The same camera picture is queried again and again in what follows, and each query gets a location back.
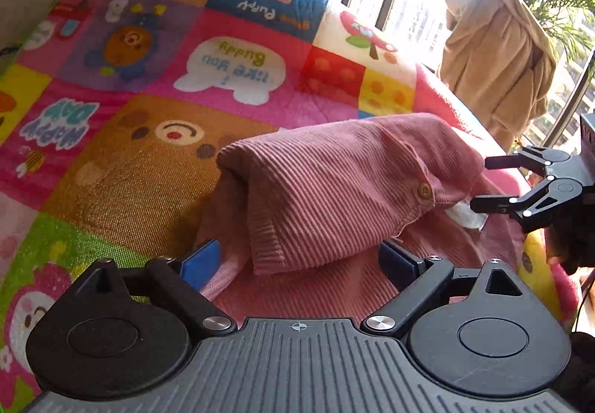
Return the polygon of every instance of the speech bubble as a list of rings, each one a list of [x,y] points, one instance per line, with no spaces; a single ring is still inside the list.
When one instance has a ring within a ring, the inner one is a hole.
[[[230,36],[216,36],[201,43],[188,58],[187,74],[174,87],[198,92],[209,87],[233,91],[243,104],[260,106],[286,76],[285,61],[271,49]]]

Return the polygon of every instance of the cartoon apple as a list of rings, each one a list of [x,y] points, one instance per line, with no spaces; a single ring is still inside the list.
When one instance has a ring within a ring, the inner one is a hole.
[[[370,57],[374,60],[378,60],[377,48],[381,48],[386,51],[385,59],[387,62],[397,63],[397,58],[391,53],[396,52],[397,49],[379,35],[378,29],[366,27],[357,20],[355,15],[349,12],[342,12],[340,18],[343,27],[350,33],[350,36],[346,39],[347,43],[359,48],[370,48]]]

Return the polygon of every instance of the crosshair symbol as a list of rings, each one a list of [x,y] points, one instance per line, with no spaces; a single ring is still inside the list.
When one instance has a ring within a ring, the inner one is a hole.
[[[306,326],[306,324],[304,324],[304,323],[295,323],[295,324],[292,324],[292,329],[294,331],[299,332],[299,333],[301,333],[303,330],[305,330],[307,328],[308,328],[308,326]]]

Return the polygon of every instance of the white clothing tag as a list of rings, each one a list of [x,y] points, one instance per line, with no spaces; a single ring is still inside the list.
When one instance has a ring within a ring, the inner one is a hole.
[[[463,228],[481,231],[487,222],[487,214],[475,213],[469,203],[463,201],[456,203],[452,208],[445,210],[446,215]]]

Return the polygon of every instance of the purple square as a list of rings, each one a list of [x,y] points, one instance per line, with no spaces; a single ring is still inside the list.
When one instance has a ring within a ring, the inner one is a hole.
[[[199,12],[171,0],[108,1],[58,77],[95,90],[138,92],[168,67]]]

